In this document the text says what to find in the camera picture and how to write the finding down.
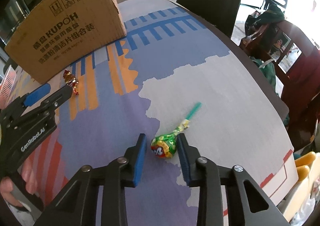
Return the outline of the person left hand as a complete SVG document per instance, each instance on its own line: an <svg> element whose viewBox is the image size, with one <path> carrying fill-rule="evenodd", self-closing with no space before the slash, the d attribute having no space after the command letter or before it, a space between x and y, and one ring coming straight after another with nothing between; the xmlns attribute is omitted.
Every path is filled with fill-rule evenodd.
<svg viewBox="0 0 320 226"><path fill-rule="evenodd" d="M21 169L20 177L4 177L1 180L1 196L3 199L9 203L10 205L17 208L24 208L23 203L17 199L13 194L14 186L23 185L25 186L26 192L33 195L37 191L37 179L35 176L35 172L33 170L33 164L31 159L28 157Z"/></svg>

